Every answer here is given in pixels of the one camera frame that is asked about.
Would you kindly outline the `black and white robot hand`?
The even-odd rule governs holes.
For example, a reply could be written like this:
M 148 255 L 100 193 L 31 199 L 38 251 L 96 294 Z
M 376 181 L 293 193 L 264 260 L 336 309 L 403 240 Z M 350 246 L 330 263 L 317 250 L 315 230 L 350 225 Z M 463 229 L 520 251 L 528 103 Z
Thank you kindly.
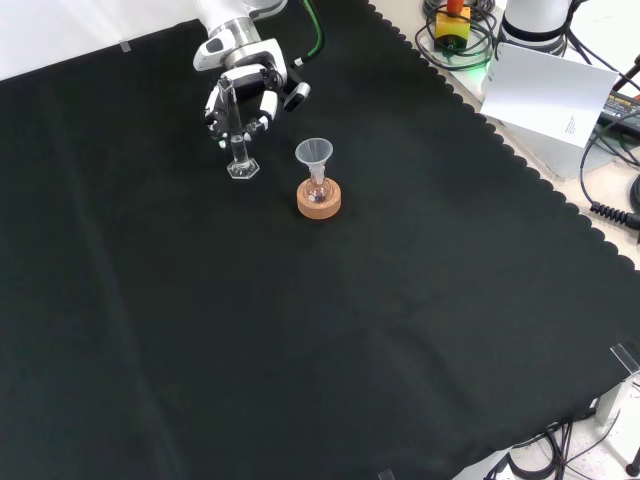
M 232 84 L 237 101 L 255 100 L 261 94 L 259 113 L 243 124 L 241 132 L 247 141 L 266 132 L 280 109 L 291 112 L 303 103 L 311 92 L 294 69 L 285 64 L 285 58 L 275 39 L 243 45 L 219 65 L 227 70 L 218 80 Z M 204 107 L 204 120 L 211 137 L 222 149 L 230 147 L 232 135 L 229 111 L 220 86 L 213 87 Z

